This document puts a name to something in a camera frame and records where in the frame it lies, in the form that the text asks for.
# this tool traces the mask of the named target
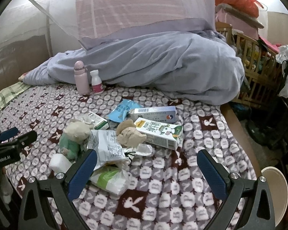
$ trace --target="striped pink fabric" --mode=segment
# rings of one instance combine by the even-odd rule
[[[211,11],[205,7],[212,0],[189,1],[192,0],[76,0],[79,37],[100,38],[122,28],[194,18],[195,8],[199,18],[212,18],[214,7]]]

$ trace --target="white plastic bottle with pink label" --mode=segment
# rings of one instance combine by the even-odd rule
[[[103,92],[103,83],[98,76],[98,70],[93,70],[90,72],[92,76],[92,88],[95,94],[99,94]]]

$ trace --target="pink thermos bottle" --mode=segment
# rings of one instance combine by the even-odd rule
[[[79,94],[89,94],[91,92],[88,83],[88,73],[82,61],[77,61],[74,64],[74,80],[76,82],[77,91]]]

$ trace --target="white box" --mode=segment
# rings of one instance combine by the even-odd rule
[[[134,124],[139,132],[147,135],[146,142],[148,143],[177,150],[182,141],[182,125],[161,123],[141,117]]]
[[[109,128],[109,123],[106,119],[91,111],[89,111],[87,115],[89,115],[94,120],[94,130],[106,130]]]
[[[133,121],[142,117],[162,123],[176,123],[175,106],[136,108],[130,110],[129,114]]]

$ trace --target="person under blanket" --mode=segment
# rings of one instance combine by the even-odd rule
[[[101,44],[88,51],[58,53],[27,73],[23,82],[75,84],[74,64],[78,60],[84,62],[88,73],[98,69],[103,83],[154,86],[173,99],[212,105],[231,101],[244,78],[241,59],[211,30],[148,34]]]

